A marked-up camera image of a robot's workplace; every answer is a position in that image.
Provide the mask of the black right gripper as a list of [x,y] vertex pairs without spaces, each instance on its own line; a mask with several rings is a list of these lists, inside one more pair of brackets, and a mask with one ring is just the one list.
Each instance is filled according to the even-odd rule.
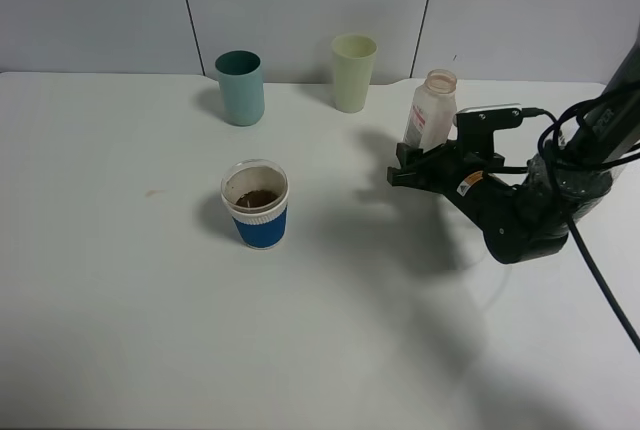
[[482,160],[462,158],[454,141],[430,150],[398,143],[396,158],[401,168],[388,167],[387,182],[445,196],[482,231],[489,253],[502,264],[556,254],[568,240],[544,170],[530,170],[522,183],[508,185]]

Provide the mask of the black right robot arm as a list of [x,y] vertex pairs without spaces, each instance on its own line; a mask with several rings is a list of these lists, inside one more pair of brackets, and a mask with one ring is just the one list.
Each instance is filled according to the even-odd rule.
[[497,131],[519,127],[541,109],[476,107],[454,117],[457,137],[429,151],[400,143],[387,181],[443,195],[483,233],[502,264],[559,252],[567,222],[586,215],[610,191],[617,165],[639,147],[639,47],[633,45],[603,93],[553,119],[523,167],[508,167]]

